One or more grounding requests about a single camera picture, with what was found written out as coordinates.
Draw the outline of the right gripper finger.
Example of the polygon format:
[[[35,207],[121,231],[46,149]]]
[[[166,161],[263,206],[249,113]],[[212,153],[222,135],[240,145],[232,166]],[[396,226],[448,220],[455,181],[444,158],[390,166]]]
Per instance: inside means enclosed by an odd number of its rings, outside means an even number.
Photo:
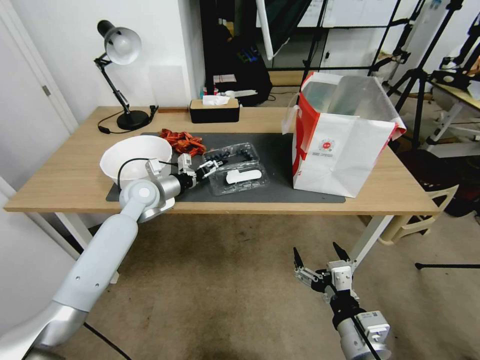
[[[341,246],[339,246],[336,242],[333,242],[332,245],[339,260],[345,262],[348,266],[350,266],[351,271],[354,272],[357,267],[356,265],[357,260],[356,259],[351,260],[346,250],[343,249]]]
[[[310,287],[317,287],[321,284],[322,277],[311,269],[305,267],[302,258],[295,246],[293,247],[293,266],[295,278],[303,284]]]

